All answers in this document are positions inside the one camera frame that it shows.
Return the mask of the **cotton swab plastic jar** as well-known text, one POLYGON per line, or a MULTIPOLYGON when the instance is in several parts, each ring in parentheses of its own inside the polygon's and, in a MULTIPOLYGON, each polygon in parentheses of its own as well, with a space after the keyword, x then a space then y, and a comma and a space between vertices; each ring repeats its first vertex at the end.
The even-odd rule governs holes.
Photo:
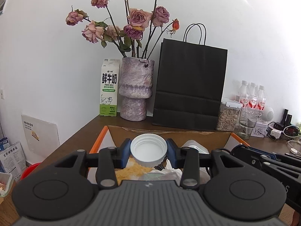
POLYGON ((188 140, 182 145, 182 148, 184 147, 194 148, 198 150, 199 153, 209 154, 209 151, 195 140, 188 140))

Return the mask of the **large white jar lid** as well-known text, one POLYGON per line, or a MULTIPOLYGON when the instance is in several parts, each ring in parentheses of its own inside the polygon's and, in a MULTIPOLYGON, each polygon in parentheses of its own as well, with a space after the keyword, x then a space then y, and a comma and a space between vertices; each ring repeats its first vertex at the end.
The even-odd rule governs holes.
POLYGON ((166 141, 156 134, 141 134, 135 137, 130 146, 135 161, 144 167, 160 165, 167 153, 166 141))

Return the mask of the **yellow white plush sheep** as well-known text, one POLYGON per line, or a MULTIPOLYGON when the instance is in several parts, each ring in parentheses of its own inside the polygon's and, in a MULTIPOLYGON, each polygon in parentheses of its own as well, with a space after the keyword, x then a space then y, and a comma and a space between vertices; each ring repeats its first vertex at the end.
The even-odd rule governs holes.
POLYGON ((120 185, 123 180, 138 180, 141 176, 152 170, 153 168, 151 167, 141 166, 134 158, 129 158, 126 167, 124 169, 116 169, 115 174, 118 185, 120 185))

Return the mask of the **green white roll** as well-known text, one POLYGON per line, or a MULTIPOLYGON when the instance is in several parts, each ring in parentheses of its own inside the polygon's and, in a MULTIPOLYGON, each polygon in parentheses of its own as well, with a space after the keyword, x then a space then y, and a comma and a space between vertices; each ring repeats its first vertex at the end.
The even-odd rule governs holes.
POLYGON ((167 181, 175 180, 177 183, 180 182, 181 177, 175 173, 146 173, 142 175, 138 180, 140 181, 167 181))

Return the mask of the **crumpled white tissue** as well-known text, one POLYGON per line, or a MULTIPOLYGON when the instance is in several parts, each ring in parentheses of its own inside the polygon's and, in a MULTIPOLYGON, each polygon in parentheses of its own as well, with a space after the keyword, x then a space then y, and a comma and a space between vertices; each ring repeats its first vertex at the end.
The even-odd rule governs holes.
POLYGON ((166 166, 165 166, 165 169, 172 170, 172 171, 174 171, 174 172, 182 173, 182 170, 181 170, 181 169, 175 169, 175 168, 172 167, 171 162, 170 162, 169 159, 166 159, 166 166))

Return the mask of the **white power adapter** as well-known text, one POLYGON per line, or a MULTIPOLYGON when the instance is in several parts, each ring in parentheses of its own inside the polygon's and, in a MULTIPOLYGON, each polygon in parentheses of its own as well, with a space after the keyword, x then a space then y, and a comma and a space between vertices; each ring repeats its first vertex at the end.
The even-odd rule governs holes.
POLYGON ((282 131, 277 129, 272 129, 270 131, 270 136, 274 137, 275 139, 279 139, 281 137, 282 131))

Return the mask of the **red cardboard box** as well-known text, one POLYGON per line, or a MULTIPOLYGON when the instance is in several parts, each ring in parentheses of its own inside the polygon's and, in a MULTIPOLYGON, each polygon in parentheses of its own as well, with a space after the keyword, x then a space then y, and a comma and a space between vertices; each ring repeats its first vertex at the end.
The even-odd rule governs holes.
POLYGON ((154 175, 158 179, 180 181, 182 171, 172 168, 171 160, 163 160, 167 154, 167 140, 172 139, 178 147, 192 147, 200 153, 210 153, 218 148, 232 150, 239 144, 248 145, 232 132, 151 131, 105 126, 90 153, 103 148, 119 147, 129 139, 125 150, 129 157, 124 168, 115 172, 118 183, 123 180, 145 180, 154 175))

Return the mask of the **black standing device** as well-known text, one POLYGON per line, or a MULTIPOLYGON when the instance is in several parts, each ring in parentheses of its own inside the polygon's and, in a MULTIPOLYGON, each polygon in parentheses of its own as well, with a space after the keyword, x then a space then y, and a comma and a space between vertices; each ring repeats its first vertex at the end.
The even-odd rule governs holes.
POLYGON ((284 127, 291 125, 292 115, 288 113, 288 109, 284 109, 281 124, 284 127))

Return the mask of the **white round speaker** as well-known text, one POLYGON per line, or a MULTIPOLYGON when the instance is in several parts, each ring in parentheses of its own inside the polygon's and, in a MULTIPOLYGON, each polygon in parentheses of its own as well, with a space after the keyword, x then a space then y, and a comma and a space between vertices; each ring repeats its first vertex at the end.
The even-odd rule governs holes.
POLYGON ((261 115, 261 120, 268 122, 272 121, 274 118, 274 110, 270 106, 265 106, 262 115, 261 115))

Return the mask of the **glass cup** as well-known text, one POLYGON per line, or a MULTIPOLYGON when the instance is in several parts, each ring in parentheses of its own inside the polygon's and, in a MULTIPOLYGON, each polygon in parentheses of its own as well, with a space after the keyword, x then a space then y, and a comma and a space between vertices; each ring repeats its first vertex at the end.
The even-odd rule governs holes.
POLYGON ((261 115, 262 111, 260 110, 242 108, 238 118, 237 135, 242 139, 248 140, 261 115))

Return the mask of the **water bottle right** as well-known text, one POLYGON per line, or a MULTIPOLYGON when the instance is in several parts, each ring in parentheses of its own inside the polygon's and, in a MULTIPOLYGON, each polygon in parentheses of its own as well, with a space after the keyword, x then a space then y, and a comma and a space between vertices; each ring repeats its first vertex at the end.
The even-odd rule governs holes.
POLYGON ((256 108, 260 111, 263 111, 266 104, 266 96, 265 96, 265 87, 260 85, 259 90, 257 92, 257 105, 256 108))

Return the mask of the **water bottle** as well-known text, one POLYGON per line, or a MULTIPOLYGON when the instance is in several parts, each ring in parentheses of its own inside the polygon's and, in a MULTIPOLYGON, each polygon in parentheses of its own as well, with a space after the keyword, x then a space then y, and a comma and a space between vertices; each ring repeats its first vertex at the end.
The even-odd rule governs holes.
POLYGON ((260 85, 259 90, 257 92, 257 105, 256 108, 260 111, 263 111, 266 104, 266 96, 265 96, 265 87, 260 85))
POLYGON ((249 97, 248 97, 248 107, 251 109, 255 109, 258 101, 258 96, 256 92, 257 85, 253 82, 251 82, 249 87, 249 97))
POLYGON ((247 81, 242 81, 235 97, 235 101, 241 103, 243 108, 246 108, 249 103, 249 93, 247 90, 248 84, 249 83, 247 81))

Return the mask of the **water bottle middle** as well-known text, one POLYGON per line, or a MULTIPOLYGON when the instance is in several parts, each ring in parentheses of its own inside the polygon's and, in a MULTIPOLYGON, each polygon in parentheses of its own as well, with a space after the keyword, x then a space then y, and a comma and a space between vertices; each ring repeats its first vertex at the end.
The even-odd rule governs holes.
POLYGON ((256 92, 257 85, 253 82, 251 82, 249 87, 249 97, 248 97, 248 107, 251 109, 255 109, 258 101, 258 96, 256 92))

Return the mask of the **seed storage container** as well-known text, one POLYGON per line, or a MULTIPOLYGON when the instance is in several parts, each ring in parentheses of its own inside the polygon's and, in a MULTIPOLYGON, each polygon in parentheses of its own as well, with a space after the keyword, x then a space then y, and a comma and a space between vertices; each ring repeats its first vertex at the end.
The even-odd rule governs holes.
POLYGON ((216 130, 233 132, 242 106, 240 102, 223 98, 219 108, 216 130))

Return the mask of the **water bottle left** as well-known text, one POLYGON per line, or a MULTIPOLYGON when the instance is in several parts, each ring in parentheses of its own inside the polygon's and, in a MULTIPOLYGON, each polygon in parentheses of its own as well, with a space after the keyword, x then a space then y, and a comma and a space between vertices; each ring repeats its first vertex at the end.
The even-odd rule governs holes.
POLYGON ((242 81, 235 97, 235 101, 241 103, 243 108, 246 108, 249 103, 249 93, 247 90, 248 84, 249 83, 247 81, 242 81))

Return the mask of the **purple ceramic vase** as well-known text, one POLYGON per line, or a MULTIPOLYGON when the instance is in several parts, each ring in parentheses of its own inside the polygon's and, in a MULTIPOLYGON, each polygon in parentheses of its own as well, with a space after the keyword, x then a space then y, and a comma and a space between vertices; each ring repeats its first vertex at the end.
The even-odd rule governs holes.
POLYGON ((118 93, 122 96, 120 116, 129 121, 146 118, 146 100, 153 94, 154 60, 126 57, 122 59, 118 93))

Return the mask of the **black paper bag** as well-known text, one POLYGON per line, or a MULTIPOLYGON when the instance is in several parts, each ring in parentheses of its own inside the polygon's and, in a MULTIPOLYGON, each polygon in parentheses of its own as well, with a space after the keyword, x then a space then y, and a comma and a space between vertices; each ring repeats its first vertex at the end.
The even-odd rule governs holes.
POLYGON ((213 131, 218 122, 228 51, 206 45, 206 27, 198 44, 183 40, 161 43, 153 124, 179 129, 213 131))

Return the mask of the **milk carton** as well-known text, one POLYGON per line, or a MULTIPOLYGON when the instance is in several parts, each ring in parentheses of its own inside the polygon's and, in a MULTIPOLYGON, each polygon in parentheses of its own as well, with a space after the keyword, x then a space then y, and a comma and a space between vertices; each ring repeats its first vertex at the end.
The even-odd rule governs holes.
POLYGON ((120 59, 104 59, 100 82, 100 116, 116 116, 120 59))

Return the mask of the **white leaning board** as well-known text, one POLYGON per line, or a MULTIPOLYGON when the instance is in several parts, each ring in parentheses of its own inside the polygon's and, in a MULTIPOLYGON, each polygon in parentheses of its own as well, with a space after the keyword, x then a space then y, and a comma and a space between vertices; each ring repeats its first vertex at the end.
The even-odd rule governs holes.
POLYGON ((60 146, 58 127, 27 115, 21 115, 24 134, 29 150, 43 158, 48 157, 60 146))

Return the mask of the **red bin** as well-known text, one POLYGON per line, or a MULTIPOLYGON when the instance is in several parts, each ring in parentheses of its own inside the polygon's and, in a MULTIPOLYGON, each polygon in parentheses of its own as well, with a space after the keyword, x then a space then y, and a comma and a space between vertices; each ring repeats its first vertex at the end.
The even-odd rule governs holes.
POLYGON ((31 172, 33 172, 38 166, 40 165, 40 163, 35 163, 30 165, 29 167, 27 167, 24 172, 21 175, 21 180, 25 179, 31 172))

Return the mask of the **blue white boxes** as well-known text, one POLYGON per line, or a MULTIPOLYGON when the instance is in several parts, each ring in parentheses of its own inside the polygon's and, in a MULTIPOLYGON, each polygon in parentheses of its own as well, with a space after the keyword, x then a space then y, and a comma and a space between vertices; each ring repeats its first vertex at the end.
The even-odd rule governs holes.
POLYGON ((0 141, 1 172, 12 174, 14 180, 19 182, 26 170, 26 159, 20 142, 10 144, 8 138, 0 141))

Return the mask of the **clear plastic food container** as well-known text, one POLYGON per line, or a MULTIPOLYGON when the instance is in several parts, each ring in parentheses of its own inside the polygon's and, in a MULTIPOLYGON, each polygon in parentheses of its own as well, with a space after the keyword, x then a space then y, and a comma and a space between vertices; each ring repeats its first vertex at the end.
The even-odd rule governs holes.
POLYGON ((1 183, 1 197, 6 197, 13 185, 14 178, 10 173, 0 172, 0 183, 1 183))

